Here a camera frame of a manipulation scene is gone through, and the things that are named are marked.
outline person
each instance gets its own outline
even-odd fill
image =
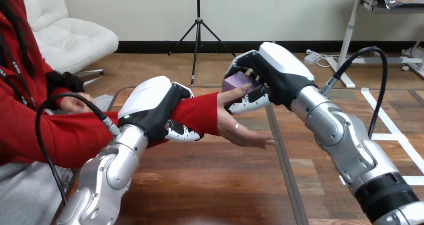
[[[61,196],[37,141],[36,110],[49,96],[64,92],[79,91],[93,99],[72,86],[72,75],[58,74],[42,58],[24,0],[0,0],[0,48],[0,224],[49,224]],[[224,109],[248,87],[182,100],[171,118],[199,134],[222,136],[238,146],[272,145],[268,134],[242,125],[234,132],[237,121]],[[80,168],[95,157],[112,135],[76,98],[58,99],[50,106],[70,113],[45,113],[40,120],[45,147],[66,184],[68,168]],[[106,114],[117,122],[117,112]]]

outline gray pants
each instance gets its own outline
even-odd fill
[[[70,170],[56,169],[67,189]],[[0,224],[49,225],[61,201],[48,164],[11,162],[0,166]]]

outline white wall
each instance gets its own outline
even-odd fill
[[[69,15],[114,31],[120,41],[177,41],[196,19],[196,0],[65,0]],[[353,0],[201,0],[201,17],[224,41],[343,40]],[[360,8],[359,41],[413,41],[424,14]],[[194,40],[195,32],[188,36]],[[214,41],[205,29],[202,40]]]

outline tripod stand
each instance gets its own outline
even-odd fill
[[[206,25],[206,23],[203,21],[203,19],[201,19],[201,17],[200,17],[200,0],[197,0],[197,19],[194,20],[193,25],[188,29],[188,31],[184,34],[184,36],[182,36],[182,38],[176,43],[176,45],[173,46],[171,48],[171,50],[168,52],[168,56],[171,55],[173,50],[180,44],[180,42],[183,41],[186,38],[186,36],[191,32],[191,30],[195,26],[197,26],[196,27],[196,42],[195,42],[195,47],[194,47],[193,70],[192,70],[192,73],[191,73],[191,85],[192,86],[195,83],[196,61],[198,59],[198,49],[200,48],[200,42],[201,42],[201,37],[200,37],[200,27],[201,27],[201,25],[203,25],[224,46],[224,48],[229,53],[231,53],[234,57],[236,56],[234,53],[232,53],[228,50],[225,43]]]

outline white cushion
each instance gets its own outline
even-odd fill
[[[76,18],[63,18],[34,35],[46,62],[61,73],[78,72],[118,48],[111,30]]]
[[[24,0],[29,25],[33,32],[68,17],[65,0]]]

